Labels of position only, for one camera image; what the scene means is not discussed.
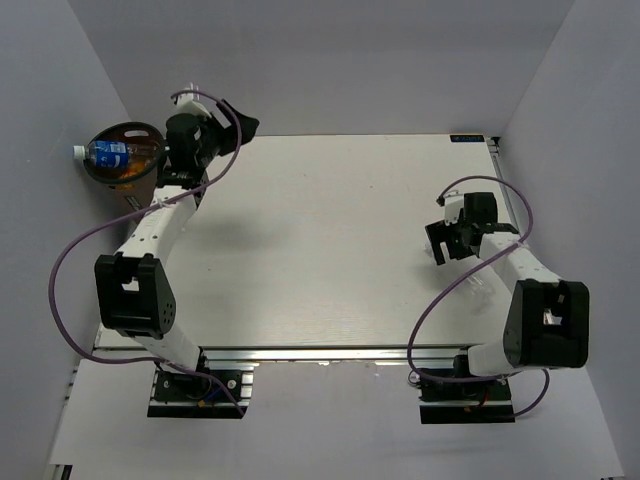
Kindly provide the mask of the clear bottle blue-white cap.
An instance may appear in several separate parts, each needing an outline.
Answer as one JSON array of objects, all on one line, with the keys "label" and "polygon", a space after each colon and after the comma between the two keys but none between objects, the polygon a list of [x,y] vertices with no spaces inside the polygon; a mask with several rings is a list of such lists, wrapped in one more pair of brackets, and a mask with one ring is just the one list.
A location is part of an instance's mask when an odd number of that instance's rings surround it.
[{"label": "clear bottle blue-white cap", "polygon": [[[427,279],[432,280],[437,291],[444,290],[454,280],[471,269],[477,261],[473,257],[462,260],[448,260],[437,265],[435,253],[429,243],[424,246],[427,260]],[[496,289],[481,274],[476,273],[465,279],[448,296],[448,299],[463,301],[472,315],[485,313],[493,304]]]}]

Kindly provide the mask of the orange juice bottle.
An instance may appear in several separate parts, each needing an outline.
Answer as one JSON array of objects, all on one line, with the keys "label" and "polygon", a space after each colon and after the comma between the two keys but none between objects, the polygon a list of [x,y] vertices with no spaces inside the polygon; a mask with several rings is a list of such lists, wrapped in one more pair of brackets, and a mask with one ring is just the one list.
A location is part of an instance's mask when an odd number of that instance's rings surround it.
[{"label": "orange juice bottle", "polygon": [[106,168],[102,175],[108,180],[125,180],[143,173],[151,164],[151,160],[132,160],[124,168]]}]

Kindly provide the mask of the blue label clear bottle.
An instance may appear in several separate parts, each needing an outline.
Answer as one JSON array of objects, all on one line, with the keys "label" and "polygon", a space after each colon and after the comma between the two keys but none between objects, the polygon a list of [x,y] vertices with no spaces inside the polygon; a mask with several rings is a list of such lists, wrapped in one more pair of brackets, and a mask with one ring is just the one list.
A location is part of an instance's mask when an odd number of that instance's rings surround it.
[{"label": "blue label clear bottle", "polygon": [[72,156],[96,168],[125,169],[153,161],[159,150],[157,145],[96,140],[73,146]]}]

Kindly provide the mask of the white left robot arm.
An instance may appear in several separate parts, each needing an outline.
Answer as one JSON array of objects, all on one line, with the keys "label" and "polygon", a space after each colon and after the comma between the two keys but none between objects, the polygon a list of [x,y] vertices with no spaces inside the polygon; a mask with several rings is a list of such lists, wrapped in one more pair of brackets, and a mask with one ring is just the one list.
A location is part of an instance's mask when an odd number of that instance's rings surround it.
[{"label": "white left robot arm", "polygon": [[257,119],[241,114],[225,100],[216,106],[227,126],[190,93],[177,96],[158,158],[152,209],[115,253],[100,256],[94,265],[103,326],[141,345],[156,361],[181,368],[176,384],[191,399],[209,392],[212,377],[198,366],[201,348],[177,323],[177,301],[165,265],[204,197],[211,181],[207,173],[211,161],[237,156],[259,126]]}]

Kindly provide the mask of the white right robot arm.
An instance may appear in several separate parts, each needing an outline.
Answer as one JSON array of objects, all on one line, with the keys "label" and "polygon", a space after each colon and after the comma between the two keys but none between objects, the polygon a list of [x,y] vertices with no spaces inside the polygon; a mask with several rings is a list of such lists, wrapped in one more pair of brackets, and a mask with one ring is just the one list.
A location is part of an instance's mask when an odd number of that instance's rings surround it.
[{"label": "white right robot arm", "polygon": [[590,293],[544,266],[510,223],[498,219],[490,192],[449,193],[437,200],[444,218],[425,227],[435,261],[476,257],[511,293],[503,333],[467,349],[468,364],[451,374],[453,390],[472,399],[489,376],[525,369],[579,369],[588,359]]}]

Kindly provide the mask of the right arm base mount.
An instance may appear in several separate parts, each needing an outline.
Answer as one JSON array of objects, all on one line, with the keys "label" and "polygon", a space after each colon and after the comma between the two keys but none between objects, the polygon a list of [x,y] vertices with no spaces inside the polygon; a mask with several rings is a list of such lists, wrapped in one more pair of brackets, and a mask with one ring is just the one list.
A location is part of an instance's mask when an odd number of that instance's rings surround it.
[{"label": "right arm base mount", "polygon": [[514,423],[511,390],[506,380],[474,383],[427,381],[411,371],[408,382],[419,391],[423,425]]}]

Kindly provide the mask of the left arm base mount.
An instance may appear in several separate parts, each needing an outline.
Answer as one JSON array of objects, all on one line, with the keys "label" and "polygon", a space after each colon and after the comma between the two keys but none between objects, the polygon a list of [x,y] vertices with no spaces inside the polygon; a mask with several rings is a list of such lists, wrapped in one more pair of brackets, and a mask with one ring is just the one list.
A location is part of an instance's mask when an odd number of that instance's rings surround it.
[{"label": "left arm base mount", "polygon": [[147,408],[148,418],[242,419],[252,395],[255,363],[210,362],[205,371],[218,378],[239,404],[211,380],[157,365]]}]

